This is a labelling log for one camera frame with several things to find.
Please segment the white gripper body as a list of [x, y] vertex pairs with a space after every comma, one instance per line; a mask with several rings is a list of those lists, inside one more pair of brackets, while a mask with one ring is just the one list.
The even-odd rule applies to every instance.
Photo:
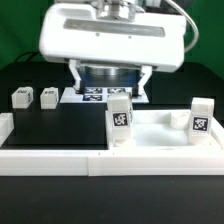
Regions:
[[50, 62], [73, 59], [173, 72], [184, 61], [185, 32], [180, 15], [137, 13], [132, 22], [103, 20], [88, 4], [56, 3], [45, 15], [39, 49]]

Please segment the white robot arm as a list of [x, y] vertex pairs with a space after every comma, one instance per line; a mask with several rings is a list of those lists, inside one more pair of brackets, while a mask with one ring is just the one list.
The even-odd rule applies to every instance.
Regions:
[[146, 0], [154, 9], [163, 3], [177, 13], [147, 12], [138, 0], [55, 0], [45, 14], [40, 52], [69, 65], [78, 94], [84, 92], [80, 66], [139, 70], [138, 96], [154, 71], [176, 71], [197, 42], [184, 44], [186, 27], [195, 23], [176, 2]]

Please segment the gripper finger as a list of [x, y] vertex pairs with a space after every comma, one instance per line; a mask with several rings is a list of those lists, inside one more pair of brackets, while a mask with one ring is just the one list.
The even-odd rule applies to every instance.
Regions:
[[75, 80], [75, 83], [73, 85], [75, 92], [77, 94], [83, 94], [84, 93], [84, 83], [77, 71], [77, 61], [76, 60], [69, 61], [69, 69], [70, 69], [71, 74]]
[[144, 86], [152, 76], [153, 68], [151, 66], [142, 66], [140, 70], [140, 80], [132, 87], [132, 96], [141, 96], [144, 92]]

